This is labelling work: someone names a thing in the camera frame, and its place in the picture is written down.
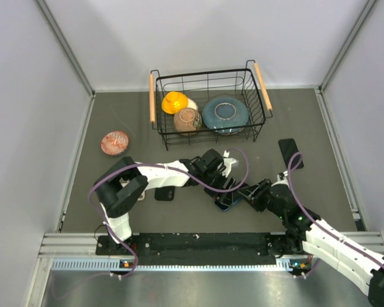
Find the blue smartphone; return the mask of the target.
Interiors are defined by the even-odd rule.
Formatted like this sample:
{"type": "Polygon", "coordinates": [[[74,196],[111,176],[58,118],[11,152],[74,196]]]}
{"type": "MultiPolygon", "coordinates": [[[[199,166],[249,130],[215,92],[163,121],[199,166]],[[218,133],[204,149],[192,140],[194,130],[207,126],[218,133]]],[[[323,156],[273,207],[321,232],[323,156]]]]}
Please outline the blue smartphone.
{"type": "MultiPolygon", "coordinates": [[[[241,188],[245,188],[245,187],[248,187],[248,184],[244,183],[241,188]]],[[[241,200],[224,200],[223,205],[216,205],[216,204],[215,205],[222,211],[226,212],[229,209],[231,209],[234,205],[238,204],[241,200]]]]}

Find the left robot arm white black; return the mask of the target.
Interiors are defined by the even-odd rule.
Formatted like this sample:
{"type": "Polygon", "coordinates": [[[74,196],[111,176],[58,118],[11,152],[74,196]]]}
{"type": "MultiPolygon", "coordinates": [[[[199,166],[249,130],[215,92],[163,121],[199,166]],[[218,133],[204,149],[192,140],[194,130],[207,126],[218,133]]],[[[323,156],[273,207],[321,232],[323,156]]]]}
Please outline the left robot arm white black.
{"type": "Polygon", "coordinates": [[[220,154],[210,149],[201,157],[163,164],[140,163],[131,157],[121,158],[94,183],[88,195],[89,198],[93,193],[97,195],[104,224],[111,237],[110,246],[121,254],[132,248],[129,211],[144,191],[202,185],[206,191],[217,196],[238,190],[242,182],[235,187],[223,186],[238,163],[229,155],[228,150],[220,154]]]}

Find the black phone case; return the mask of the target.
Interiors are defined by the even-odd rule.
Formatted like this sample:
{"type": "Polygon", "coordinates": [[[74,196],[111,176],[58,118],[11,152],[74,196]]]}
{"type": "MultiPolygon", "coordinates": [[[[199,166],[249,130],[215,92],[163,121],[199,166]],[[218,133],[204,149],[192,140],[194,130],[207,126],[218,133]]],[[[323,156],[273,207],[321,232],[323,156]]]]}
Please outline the black phone case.
{"type": "Polygon", "coordinates": [[[174,186],[156,188],[154,192],[154,198],[157,201],[172,201],[174,199],[174,196],[174,186]]]}

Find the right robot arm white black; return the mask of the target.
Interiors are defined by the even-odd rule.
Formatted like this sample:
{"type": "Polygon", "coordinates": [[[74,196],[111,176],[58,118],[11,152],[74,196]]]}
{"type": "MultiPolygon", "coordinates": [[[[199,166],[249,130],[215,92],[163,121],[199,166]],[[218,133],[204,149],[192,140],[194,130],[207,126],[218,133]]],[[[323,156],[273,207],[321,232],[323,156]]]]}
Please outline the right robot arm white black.
{"type": "Polygon", "coordinates": [[[352,281],[372,306],[384,306],[384,255],[341,234],[323,218],[300,204],[286,179],[244,185],[239,194],[256,211],[268,210],[286,229],[286,246],[318,257],[352,281]]]}

